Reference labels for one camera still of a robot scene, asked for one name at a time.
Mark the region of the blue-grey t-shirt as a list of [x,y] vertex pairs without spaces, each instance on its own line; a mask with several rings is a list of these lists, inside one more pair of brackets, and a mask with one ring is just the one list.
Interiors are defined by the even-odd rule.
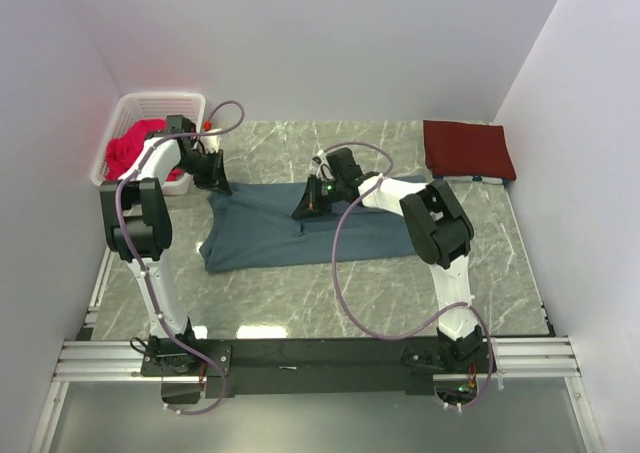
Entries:
[[[319,218],[295,221],[303,183],[233,183],[230,196],[213,192],[213,226],[200,247],[209,273],[287,267],[331,261],[345,202]],[[337,259],[363,261],[415,254],[404,220],[382,210],[357,207],[340,233]]]

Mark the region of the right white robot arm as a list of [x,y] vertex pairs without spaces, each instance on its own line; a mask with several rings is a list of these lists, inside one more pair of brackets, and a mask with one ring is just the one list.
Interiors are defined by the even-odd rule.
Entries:
[[444,368],[460,372],[474,359],[473,347],[482,341],[481,321],[472,310],[469,282],[472,223],[443,180],[412,183],[390,177],[390,170],[365,173],[354,159],[350,142],[320,150],[312,158],[304,193],[291,217],[300,221],[332,212],[335,203],[346,202],[331,247],[331,268],[336,297],[349,319],[367,335],[384,336],[362,325],[349,310],[337,272],[342,227],[358,206],[395,214],[404,220],[417,256],[429,266],[439,310],[437,322],[439,360]]

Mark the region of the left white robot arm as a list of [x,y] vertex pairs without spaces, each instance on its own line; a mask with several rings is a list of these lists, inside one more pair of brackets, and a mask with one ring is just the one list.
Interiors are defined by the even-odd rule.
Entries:
[[176,374],[193,372],[197,346],[186,341],[191,324],[171,277],[168,250],[173,227],[163,185],[174,169],[190,175],[196,187],[232,194],[217,133],[199,135],[194,122],[170,115],[165,126],[147,133],[142,150],[118,179],[100,185],[107,245],[132,271],[150,318],[150,335],[179,338],[165,350],[164,362]]

